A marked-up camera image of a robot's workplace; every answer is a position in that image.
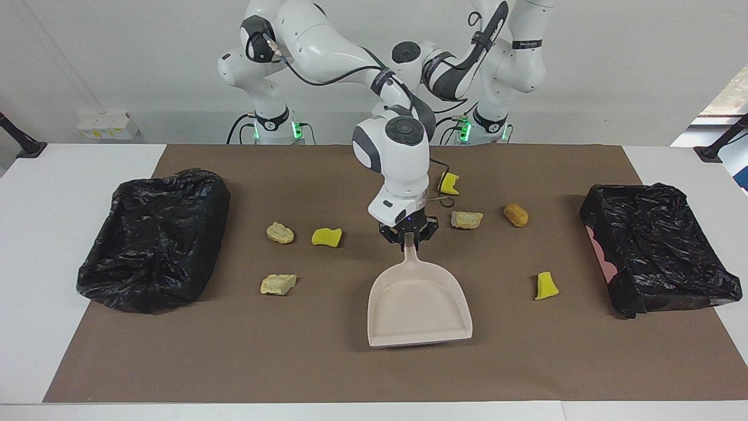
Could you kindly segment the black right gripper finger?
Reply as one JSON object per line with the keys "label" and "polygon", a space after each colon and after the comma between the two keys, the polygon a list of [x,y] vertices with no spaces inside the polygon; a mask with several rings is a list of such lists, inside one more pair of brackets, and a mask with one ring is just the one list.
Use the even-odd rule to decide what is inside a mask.
{"label": "black right gripper finger", "polygon": [[414,230],[414,247],[418,250],[420,243],[428,241],[438,230],[437,218],[424,218]]}
{"label": "black right gripper finger", "polygon": [[404,227],[400,226],[385,226],[384,224],[379,224],[379,233],[382,235],[382,237],[387,240],[388,243],[396,243],[400,246],[400,251],[404,251],[404,248],[406,248],[406,245],[404,243],[406,240],[404,237],[408,233],[408,231]]}

